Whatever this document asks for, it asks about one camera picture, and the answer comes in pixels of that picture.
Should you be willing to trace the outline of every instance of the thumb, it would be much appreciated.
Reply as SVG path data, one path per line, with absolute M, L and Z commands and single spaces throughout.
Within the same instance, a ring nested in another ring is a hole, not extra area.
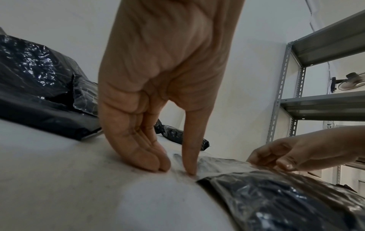
M 310 152 L 302 148 L 293 148 L 286 155 L 276 160 L 276 165 L 286 171 L 297 171 L 298 166 L 310 159 Z
M 213 108 L 185 112 L 184 137 L 182 141 L 182 163 L 185 170 L 195 175 L 197 160 L 202 148 L 206 125 Z

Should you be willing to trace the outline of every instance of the fan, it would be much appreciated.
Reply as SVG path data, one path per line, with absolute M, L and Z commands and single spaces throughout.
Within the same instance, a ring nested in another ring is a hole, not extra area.
M 352 72 L 346 75 L 346 78 L 344 80 L 337 80 L 336 77 L 333 77 L 331 92 L 333 93 L 336 90 L 336 84 L 340 84 L 338 89 L 341 91 L 351 90 L 365 85 L 365 73 L 357 74 Z

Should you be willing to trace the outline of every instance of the fingernail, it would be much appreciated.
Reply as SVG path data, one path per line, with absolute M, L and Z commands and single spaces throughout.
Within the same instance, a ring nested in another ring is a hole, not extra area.
M 294 166 L 290 162 L 288 162 L 287 160 L 278 159 L 277 164 L 280 164 L 286 171 L 294 171 L 295 170 Z

